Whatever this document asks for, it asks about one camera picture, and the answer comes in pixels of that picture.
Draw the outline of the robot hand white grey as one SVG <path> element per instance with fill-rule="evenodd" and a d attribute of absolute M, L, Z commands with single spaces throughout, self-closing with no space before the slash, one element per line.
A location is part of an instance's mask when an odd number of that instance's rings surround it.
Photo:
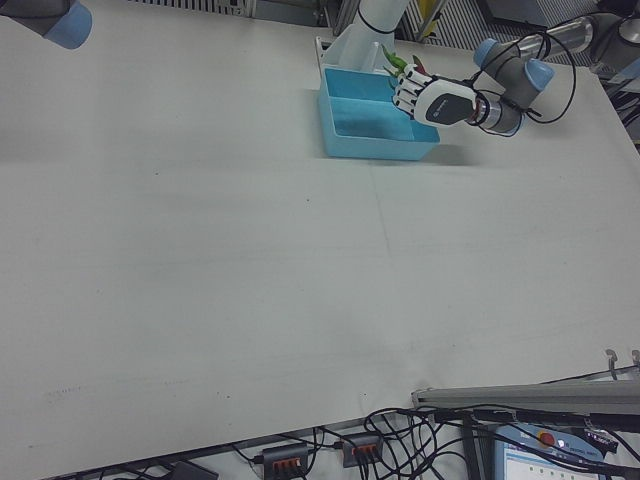
<path fill-rule="evenodd" d="M 397 76 L 392 103 L 412 120 L 430 127 L 449 127 L 470 120 L 476 111 L 477 94 L 446 77 L 431 76 L 407 65 Z"/>

